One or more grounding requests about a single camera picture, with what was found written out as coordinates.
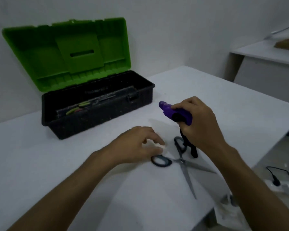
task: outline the scissors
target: scissors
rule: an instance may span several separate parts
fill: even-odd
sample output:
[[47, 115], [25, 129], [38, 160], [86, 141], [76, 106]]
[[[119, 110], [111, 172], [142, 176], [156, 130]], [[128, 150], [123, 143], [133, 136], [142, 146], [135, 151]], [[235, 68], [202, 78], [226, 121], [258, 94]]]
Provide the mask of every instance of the scissors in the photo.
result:
[[187, 145], [183, 144], [183, 147], [181, 147], [180, 144], [178, 143], [178, 140], [180, 140], [183, 143], [184, 143], [184, 140], [178, 136], [174, 138], [174, 145], [177, 147], [177, 150], [178, 150], [179, 156], [180, 156], [179, 159], [169, 159], [169, 158], [162, 156], [162, 155], [156, 155], [156, 156], [151, 157], [151, 162], [158, 167], [169, 167], [172, 164], [172, 162], [179, 163], [181, 170], [183, 172], [183, 175], [185, 177], [185, 180], [187, 181], [187, 184], [189, 185], [189, 188], [190, 188], [194, 198], [196, 199], [196, 194], [195, 194], [195, 191], [194, 191], [194, 188], [192, 185], [192, 181], [190, 180], [190, 177], [189, 177], [189, 174], [187, 171], [187, 167], [191, 167], [191, 168], [195, 168], [195, 169], [198, 169], [201, 171], [206, 171], [206, 172], [211, 172], [211, 173], [216, 173], [216, 172], [212, 171], [209, 168], [198, 165], [196, 163], [192, 163], [190, 161], [184, 160], [182, 157], [182, 154], [186, 151]]

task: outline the black cable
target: black cable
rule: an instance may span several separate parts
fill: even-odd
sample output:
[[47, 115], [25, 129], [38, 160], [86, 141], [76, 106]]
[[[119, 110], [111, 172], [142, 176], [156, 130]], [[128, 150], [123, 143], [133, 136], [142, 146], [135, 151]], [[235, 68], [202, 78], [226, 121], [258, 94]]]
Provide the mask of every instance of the black cable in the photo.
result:
[[289, 172], [288, 172], [287, 170], [285, 170], [285, 169], [277, 168], [277, 167], [273, 167], [273, 166], [267, 166], [266, 169], [267, 169], [268, 171], [270, 171], [270, 173], [272, 174], [273, 178], [276, 178], [276, 176], [271, 172], [271, 170], [269, 170], [269, 168], [275, 168], [275, 169], [279, 169], [279, 170], [285, 171], [285, 172], [287, 172], [287, 174], [289, 175]]

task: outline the forearm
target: forearm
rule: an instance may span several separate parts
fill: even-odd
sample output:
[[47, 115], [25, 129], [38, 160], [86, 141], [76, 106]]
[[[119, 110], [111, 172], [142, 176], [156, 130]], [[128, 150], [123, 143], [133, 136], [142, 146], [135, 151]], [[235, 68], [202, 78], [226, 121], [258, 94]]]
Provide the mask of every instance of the forearm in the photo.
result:
[[105, 150], [94, 152], [16, 221], [9, 231], [67, 230], [96, 185], [116, 165]]
[[225, 156], [224, 159], [213, 158], [213, 162], [225, 178], [252, 230], [289, 230], [289, 209], [244, 163], [237, 151], [226, 147], [214, 155]]

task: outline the person's left hand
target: person's left hand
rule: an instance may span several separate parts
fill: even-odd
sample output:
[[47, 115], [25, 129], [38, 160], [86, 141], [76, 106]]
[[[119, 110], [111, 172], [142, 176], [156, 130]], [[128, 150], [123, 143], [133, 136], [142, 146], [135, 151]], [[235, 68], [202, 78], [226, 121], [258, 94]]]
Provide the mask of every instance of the person's left hand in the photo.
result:
[[119, 135], [102, 150], [109, 152], [118, 164], [150, 160], [151, 156], [161, 154], [163, 149], [143, 147], [142, 144], [147, 143], [147, 139], [165, 145], [162, 138], [151, 127], [136, 126]]

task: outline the person's right arm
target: person's right arm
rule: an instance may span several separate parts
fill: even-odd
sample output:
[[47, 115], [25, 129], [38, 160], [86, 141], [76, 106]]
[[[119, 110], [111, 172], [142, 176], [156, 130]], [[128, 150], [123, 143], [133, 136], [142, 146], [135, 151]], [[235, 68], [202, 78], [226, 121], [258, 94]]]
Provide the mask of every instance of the person's right arm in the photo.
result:
[[289, 209], [226, 143], [212, 110], [197, 97], [172, 106], [176, 108], [192, 114], [190, 126], [178, 123], [181, 131], [220, 170], [251, 229], [289, 231]]

